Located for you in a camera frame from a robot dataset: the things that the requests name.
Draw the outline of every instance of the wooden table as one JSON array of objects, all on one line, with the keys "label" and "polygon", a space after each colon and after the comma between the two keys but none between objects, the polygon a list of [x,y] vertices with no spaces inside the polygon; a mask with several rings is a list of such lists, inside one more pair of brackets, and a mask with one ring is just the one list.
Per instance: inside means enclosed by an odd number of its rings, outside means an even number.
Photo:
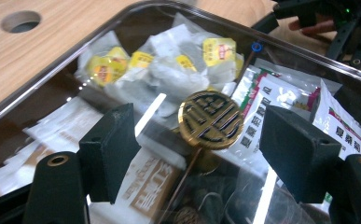
[{"label": "wooden table", "polygon": [[[48,67],[85,36],[137,0],[0,0],[0,102]],[[269,0],[194,0],[195,7],[251,26],[269,13]],[[1,28],[3,18],[32,10],[41,16],[33,30],[11,34]],[[327,43],[291,32],[286,23],[271,33],[305,49],[324,54]]]}]

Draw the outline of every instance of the black machine part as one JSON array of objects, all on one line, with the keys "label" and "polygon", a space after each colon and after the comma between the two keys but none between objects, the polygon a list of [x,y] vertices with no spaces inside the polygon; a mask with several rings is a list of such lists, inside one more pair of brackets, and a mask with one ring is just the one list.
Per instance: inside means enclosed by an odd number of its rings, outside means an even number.
[{"label": "black machine part", "polygon": [[361,223],[361,155],[345,161],[340,143],[296,113],[268,106],[260,150],[297,202],[333,197],[332,223]]},{"label": "black machine part", "polygon": [[90,223],[86,196],[114,203],[140,146],[133,105],[110,109],[80,140],[80,150],[41,160],[32,185],[0,198],[2,223]]},{"label": "black machine part", "polygon": [[[279,26],[277,20],[298,17],[301,27],[314,26],[316,14],[331,16],[337,34],[329,46],[326,57],[361,69],[361,0],[277,0],[273,12],[252,26],[270,33]],[[350,61],[346,55],[352,55]]]}]

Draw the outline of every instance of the white packaging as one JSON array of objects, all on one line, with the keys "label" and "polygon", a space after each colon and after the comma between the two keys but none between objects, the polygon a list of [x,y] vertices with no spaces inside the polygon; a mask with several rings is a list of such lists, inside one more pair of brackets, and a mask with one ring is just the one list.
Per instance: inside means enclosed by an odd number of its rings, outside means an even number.
[{"label": "white packaging", "polygon": [[102,116],[81,98],[75,97],[24,131],[56,152],[77,152],[79,140]]},{"label": "white packaging", "polygon": [[232,94],[231,99],[238,105],[241,106],[244,98],[246,97],[247,93],[249,92],[253,80],[255,77],[259,75],[261,69],[254,67],[253,65],[249,65],[235,89],[235,92]]},{"label": "white packaging", "polygon": [[154,223],[179,174],[179,170],[142,147],[122,181],[116,202],[92,203],[91,217],[98,217],[100,223]]},{"label": "white packaging", "polygon": [[[255,66],[275,73],[276,77],[288,82],[301,90],[309,93],[315,92],[320,88],[320,77],[312,76],[291,68],[283,67],[262,59],[256,59]],[[323,78],[329,91],[334,94],[342,86],[340,83]]]},{"label": "white packaging", "polygon": [[313,125],[342,144],[340,158],[361,154],[361,128],[356,120],[332,97],[326,84],[321,80],[319,106]]}]

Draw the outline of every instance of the round brass seal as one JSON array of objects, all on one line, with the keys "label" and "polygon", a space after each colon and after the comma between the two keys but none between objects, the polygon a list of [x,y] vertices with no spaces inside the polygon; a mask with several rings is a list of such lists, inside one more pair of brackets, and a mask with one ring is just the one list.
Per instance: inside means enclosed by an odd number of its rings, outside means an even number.
[{"label": "round brass seal", "polygon": [[199,91],[180,105],[179,128],[182,137],[194,147],[218,150],[236,142],[243,129],[243,116],[227,95]]}]

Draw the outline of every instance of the yellow packet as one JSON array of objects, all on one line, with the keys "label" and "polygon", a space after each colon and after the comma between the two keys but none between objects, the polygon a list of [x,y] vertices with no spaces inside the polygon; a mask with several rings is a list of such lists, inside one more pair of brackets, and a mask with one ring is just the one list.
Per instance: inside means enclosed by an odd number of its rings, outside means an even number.
[{"label": "yellow packet", "polygon": [[196,72],[197,69],[195,68],[194,64],[191,62],[191,60],[189,59],[189,57],[187,57],[186,55],[182,54],[180,56],[176,57],[176,61],[184,68],[189,68],[192,71]]},{"label": "yellow packet", "polygon": [[122,77],[125,70],[126,64],[112,61],[109,57],[93,56],[88,63],[90,79],[101,87]]},{"label": "yellow packet", "polygon": [[128,56],[122,47],[113,47],[106,56],[112,61],[121,63],[125,67],[128,65],[128,60],[130,59],[130,56]]},{"label": "yellow packet", "polygon": [[207,38],[203,41],[203,59],[208,66],[235,61],[236,42],[231,38]]},{"label": "yellow packet", "polygon": [[144,53],[142,51],[136,51],[131,57],[128,69],[134,67],[147,68],[153,59],[154,57],[151,54]]}]

